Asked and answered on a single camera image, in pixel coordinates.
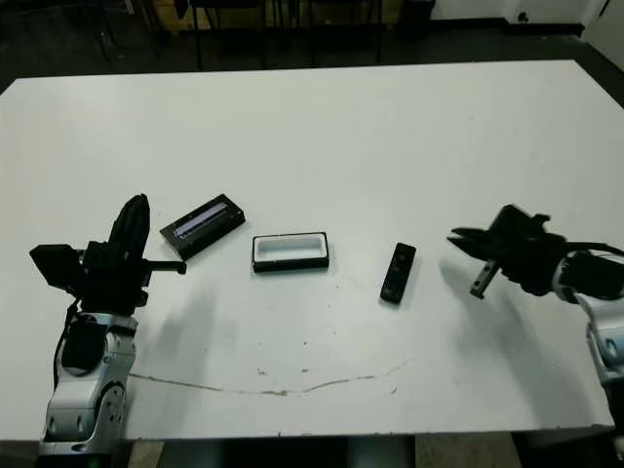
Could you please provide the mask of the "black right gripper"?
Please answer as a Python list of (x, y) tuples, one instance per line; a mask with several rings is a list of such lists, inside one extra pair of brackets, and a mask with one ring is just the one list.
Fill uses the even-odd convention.
[(537, 296), (552, 290), (559, 261), (565, 256), (566, 238), (542, 232), (492, 232), (476, 227), (457, 227), (447, 237), (455, 247), (485, 266), (475, 280), (471, 294), (483, 297), (489, 283), (501, 273), (522, 290)]

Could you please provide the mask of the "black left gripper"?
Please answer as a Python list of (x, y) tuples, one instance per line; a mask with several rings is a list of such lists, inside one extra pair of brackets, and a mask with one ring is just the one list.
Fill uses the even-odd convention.
[(109, 243), (92, 241), (83, 257), (80, 298), (84, 312), (134, 313), (148, 298), (153, 272), (186, 273), (183, 261), (143, 258), (149, 235), (149, 203), (145, 194), (131, 198), (115, 219)]

